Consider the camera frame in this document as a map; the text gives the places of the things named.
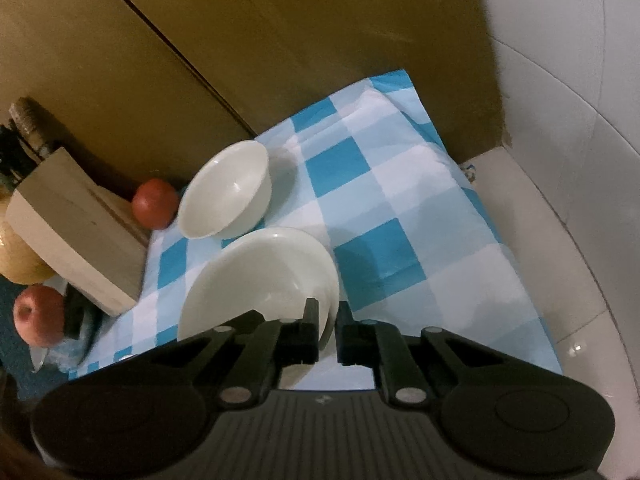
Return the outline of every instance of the tile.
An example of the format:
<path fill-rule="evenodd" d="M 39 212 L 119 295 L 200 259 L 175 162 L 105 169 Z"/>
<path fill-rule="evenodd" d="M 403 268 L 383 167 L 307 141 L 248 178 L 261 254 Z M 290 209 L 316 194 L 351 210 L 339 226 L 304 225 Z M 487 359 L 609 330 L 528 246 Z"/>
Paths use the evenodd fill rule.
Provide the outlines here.
<path fill-rule="evenodd" d="M 116 363 L 118 361 L 123 361 L 125 358 L 130 357 L 132 353 L 133 353 L 133 346 L 127 346 L 126 348 L 123 348 L 122 350 L 118 350 L 113 355 L 113 362 Z"/>
<path fill-rule="evenodd" d="M 180 278 L 187 268 L 187 238 L 180 238 L 160 256 L 158 289 Z"/>
<path fill-rule="evenodd" d="M 542 319 L 536 318 L 490 342 L 488 346 L 498 352 L 504 352 L 556 374 L 561 374 L 562 369 L 554 347 L 544 344 L 544 341 L 549 341 L 545 324 Z"/>
<path fill-rule="evenodd" d="M 496 245 L 491 229 L 459 187 L 423 200 L 398 219 L 427 276 Z"/>
<path fill-rule="evenodd" d="M 564 219 L 596 111 L 510 47 L 494 46 L 511 155 Z"/>
<path fill-rule="evenodd" d="M 316 196 L 321 197 L 370 170 L 353 137 L 310 158 L 306 170 Z"/>
<path fill-rule="evenodd" d="M 604 42 L 602 0 L 485 0 L 485 3 L 495 38 L 551 72 L 596 106 Z"/>
<path fill-rule="evenodd" d="M 604 0 L 605 49 L 598 111 L 640 151 L 640 0 Z"/>
<path fill-rule="evenodd" d="M 418 132 L 420 136 L 425 140 L 425 142 L 432 142 L 433 144 L 437 144 L 443 150 L 446 151 L 444 143 L 442 142 L 442 139 L 438 135 L 438 132 L 436 131 L 436 127 L 433 126 L 433 123 L 429 122 L 429 123 L 419 124 L 419 123 L 416 123 L 411 117 L 409 117 L 408 114 L 405 114 L 404 112 L 402 114 L 404 115 L 406 120 L 409 121 L 409 124 L 411 124 L 414 130 Z"/>
<path fill-rule="evenodd" d="M 276 124 L 273 128 L 270 128 L 266 132 L 260 134 L 260 142 L 267 148 L 281 146 L 295 133 L 296 129 L 293 127 L 293 121 L 291 118 L 285 119 L 281 123 Z"/>
<path fill-rule="evenodd" d="M 318 203 L 334 247 L 396 217 L 371 172 L 321 196 Z"/>
<path fill-rule="evenodd" d="M 443 327 L 482 344 L 538 318 L 532 304 L 528 312 L 523 306 L 526 292 L 498 244 L 432 274 L 428 282 L 442 311 Z"/>
<path fill-rule="evenodd" d="M 304 159 L 310 159 L 339 142 L 351 137 L 351 132 L 342 123 L 331 124 L 321 134 L 311 136 L 300 144 Z"/>
<path fill-rule="evenodd" d="M 398 219 L 336 247 L 334 254 L 354 312 L 426 279 Z"/>
<path fill-rule="evenodd" d="M 558 343 L 564 374 L 598 391 L 613 409 L 616 432 L 600 465 L 608 480 L 640 474 L 638 392 L 620 336 L 608 312 Z"/>
<path fill-rule="evenodd" d="M 502 243 L 502 240 L 500 239 L 500 233 L 498 232 L 498 229 L 495 227 L 494 221 L 491 220 L 489 213 L 487 213 L 486 209 L 484 208 L 484 205 L 482 205 L 482 201 L 480 200 L 478 193 L 476 193 L 476 190 L 465 187 L 462 189 L 462 191 L 464 191 L 466 197 L 469 199 L 469 202 L 471 202 L 471 205 L 474 207 L 474 209 L 478 212 L 478 214 L 484 219 L 486 224 L 489 226 L 489 229 L 491 229 L 491 232 L 494 235 L 494 238 L 498 242 Z"/>
<path fill-rule="evenodd" d="M 299 111 L 291 117 L 291 121 L 295 130 L 301 132 L 335 113 L 337 113 L 337 110 L 331 99 L 327 97 Z"/>
<path fill-rule="evenodd" d="M 261 218 L 260 220 L 258 220 L 258 223 L 255 226 L 253 226 L 249 231 L 247 231 L 245 234 L 251 233 L 253 231 L 257 231 L 257 230 L 260 230 L 260 229 L 264 229 L 264 218 Z M 243 236 L 244 235 L 239 235 L 239 236 L 237 236 L 235 238 L 224 238 L 224 239 L 220 240 L 220 249 L 224 249 L 225 247 L 231 245 L 233 242 L 238 240 L 238 238 L 241 238 Z"/>
<path fill-rule="evenodd" d="M 414 128 L 412 122 L 400 112 L 385 116 L 353 133 L 360 151 L 372 168 L 420 144 L 420 136 L 422 131 Z"/>
<path fill-rule="evenodd" d="M 476 191 L 518 262 L 522 281 L 557 342 L 606 310 L 580 251 L 504 148 L 470 161 Z"/>
<path fill-rule="evenodd" d="M 131 312 L 132 325 L 135 330 L 132 330 L 135 335 L 133 340 L 134 346 L 137 342 L 147 340 L 149 338 L 156 337 L 156 326 L 158 326 L 158 312 L 154 306 L 158 302 L 160 296 L 157 290 L 153 291 L 145 298 L 144 308 L 134 308 Z"/>
<path fill-rule="evenodd" d="M 600 283 L 640 376 L 640 155 L 598 118 L 568 228 Z"/>
<path fill-rule="evenodd" d="M 133 355 L 139 355 L 144 352 L 148 352 L 152 348 L 156 347 L 156 336 L 141 339 L 133 343 Z"/>
<path fill-rule="evenodd" d="M 556 219 L 540 190 L 504 148 L 494 148 L 466 164 L 476 167 L 474 189 L 514 253 L 523 231 Z"/>
<path fill-rule="evenodd" d="M 396 113 L 396 105 L 374 88 L 365 88 L 354 104 L 340 109 L 342 124 L 353 133 Z"/>
<path fill-rule="evenodd" d="M 400 333 L 413 336 L 419 336 L 426 326 L 444 326 L 442 310 L 428 280 L 366 306 L 354 318 L 385 321 L 397 326 Z"/>
<path fill-rule="evenodd" d="M 357 110 L 362 94 L 370 88 L 372 88 L 371 81 L 363 79 L 331 94 L 329 99 L 340 116 L 347 117 Z"/>
<path fill-rule="evenodd" d="M 220 252 L 220 240 L 213 236 L 191 240 L 187 243 L 186 269 L 201 266 Z"/>
<path fill-rule="evenodd" d="M 167 250 L 176 242 L 184 240 L 184 236 L 182 236 L 180 229 L 177 229 L 173 224 L 162 231 L 155 231 L 154 234 L 158 234 L 158 237 L 160 238 L 162 252 Z"/>
<path fill-rule="evenodd" d="M 280 227 L 293 227 L 312 235 L 331 252 L 331 240 L 317 200 L 303 205 L 278 221 Z"/>
<path fill-rule="evenodd" d="M 189 293 L 191 287 L 193 286 L 193 283 L 196 281 L 197 277 L 202 272 L 202 269 L 204 269 L 208 263 L 209 262 L 199 264 L 198 266 L 190 267 L 189 270 L 187 270 L 187 273 L 184 275 L 184 290 L 186 294 Z"/>
<path fill-rule="evenodd" d="M 293 132 L 281 144 L 265 143 L 265 146 L 269 153 L 269 174 L 272 180 L 290 173 L 305 161 L 299 138 Z"/>
<path fill-rule="evenodd" d="M 278 163 L 278 171 L 274 174 L 270 161 L 273 191 L 269 208 L 264 216 L 267 226 L 273 225 L 280 218 L 305 205 L 309 198 L 314 196 L 302 152 L 294 154 L 291 158 L 281 156 L 278 158 Z"/>
<path fill-rule="evenodd" d="M 156 335 L 156 346 L 162 346 L 170 341 L 175 341 L 178 337 L 178 326 L 173 325 Z"/>
<path fill-rule="evenodd" d="M 424 109 L 424 105 L 420 101 L 420 97 L 418 97 L 415 88 L 403 88 L 389 92 L 386 94 L 386 98 L 395 104 L 398 110 L 407 114 L 418 124 L 431 122 L 427 110 Z"/>
<path fill-rule="evenodd" d="M 156 324 L 153 326 L 156 333 L 180 321 L 180 311 L 187 297 L 187 292 L 186 275 L 159 291 L 158 301 L 156 301 Z M 136 332 L 142 332 L 142 330 L 136 326 Z"/>
<path fill-rule="evenodd" d="M 373 167 L 371 173 L 397 214 L 458 187 L 439 153 L 420 145 Z"/>
<path fill-rule="evenodd" d="M 411 88 L 414 84 L 404 70 L 396 70 L 383 75 L 370 77 L 373 88 L 382 93 L 393 92 L 401 88 Z"/>

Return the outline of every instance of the wooden cabinet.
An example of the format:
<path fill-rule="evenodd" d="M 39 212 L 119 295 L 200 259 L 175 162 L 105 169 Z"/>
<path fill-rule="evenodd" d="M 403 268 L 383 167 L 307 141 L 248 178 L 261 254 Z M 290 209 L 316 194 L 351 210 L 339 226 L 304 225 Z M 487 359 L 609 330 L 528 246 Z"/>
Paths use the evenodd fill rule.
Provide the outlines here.
<path fill-rule="evenodd" d="M 502 107 L 481 0 L 130 0 L 256 132 L 405 68 L 451 155 L 494 147 Z"/>
<path fill-rule="evenodd" d="M 29 95 L 88 173 L 182 183 L 249 133 L 123 0 L 0 0 L 0 109 Z"/>

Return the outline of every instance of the apple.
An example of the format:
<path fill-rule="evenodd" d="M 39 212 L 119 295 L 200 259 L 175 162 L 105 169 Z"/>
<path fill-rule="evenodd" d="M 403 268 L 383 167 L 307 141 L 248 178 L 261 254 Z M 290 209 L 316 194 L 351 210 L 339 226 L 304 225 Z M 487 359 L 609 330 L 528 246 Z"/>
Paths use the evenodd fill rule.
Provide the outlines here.
<path fill-rule="evenodd" d="M 14 325 L 31 346 L 50 348 L 65 336 L 65 298 L 55 288 L 31 285 L 14 303 Z"/>

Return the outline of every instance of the tablecloth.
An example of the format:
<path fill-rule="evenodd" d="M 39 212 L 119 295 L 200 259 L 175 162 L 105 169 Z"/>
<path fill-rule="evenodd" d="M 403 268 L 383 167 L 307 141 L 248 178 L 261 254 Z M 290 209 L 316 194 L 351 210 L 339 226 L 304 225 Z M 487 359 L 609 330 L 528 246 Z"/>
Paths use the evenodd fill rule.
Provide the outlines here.
<path fill-rule="evenodd" d="M 289 226 L 320 240 L 357 319 L 408 335 L 442 326 L 560 371 L 510 251 L 405 71 L 350 85 L 257 140 L 269 152 L 273 196 L 256 228 Z M 230 242 L 187 240 L 175 223 L 154 232 L 139 303 L 103 324 L 70 376 L 175 339 L 190 286 Z"/>

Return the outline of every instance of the knife block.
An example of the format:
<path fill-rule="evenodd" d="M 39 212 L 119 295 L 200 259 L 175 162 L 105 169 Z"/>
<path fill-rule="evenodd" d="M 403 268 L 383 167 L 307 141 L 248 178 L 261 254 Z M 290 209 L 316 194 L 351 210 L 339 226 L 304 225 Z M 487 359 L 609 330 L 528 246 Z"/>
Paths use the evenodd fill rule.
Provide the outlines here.
<path fill-rule="evenodd" d="M 140 297 L 149 232 L 64 148 L 14 191 L 6 220 L 60 276 L 117 316 Z"/>

